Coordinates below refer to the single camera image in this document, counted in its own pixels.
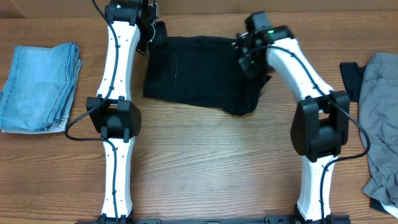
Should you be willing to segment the dark green shorts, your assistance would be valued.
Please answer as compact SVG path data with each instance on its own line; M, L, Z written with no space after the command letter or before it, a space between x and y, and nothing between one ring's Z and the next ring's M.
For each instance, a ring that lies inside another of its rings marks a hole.
M223 37L170 37L150 52L143 95L236 116L252 113L271 76L245 75L232 43Z

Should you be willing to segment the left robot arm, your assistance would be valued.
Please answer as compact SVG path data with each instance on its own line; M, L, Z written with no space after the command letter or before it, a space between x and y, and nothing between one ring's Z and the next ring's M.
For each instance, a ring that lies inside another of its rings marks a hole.
M156 2L111 1L105 9L108 49L96 97L88 98L90 114L106 156L105 196L97 223L132 223L131 157L142 116L132 102L134 56L167 41Z

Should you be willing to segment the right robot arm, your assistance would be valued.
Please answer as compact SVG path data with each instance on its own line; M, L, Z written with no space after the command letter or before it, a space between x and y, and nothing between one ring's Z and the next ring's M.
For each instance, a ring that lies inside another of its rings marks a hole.
M246 20L237 36L239 66L249 79L275 70L297 102L290 138L302 161L300 196L292 216L267 216L265 223L350 223L332 215L329 195L334 165L348 140L349 98L335 91L310 65L287 26L271 26L264 11Z

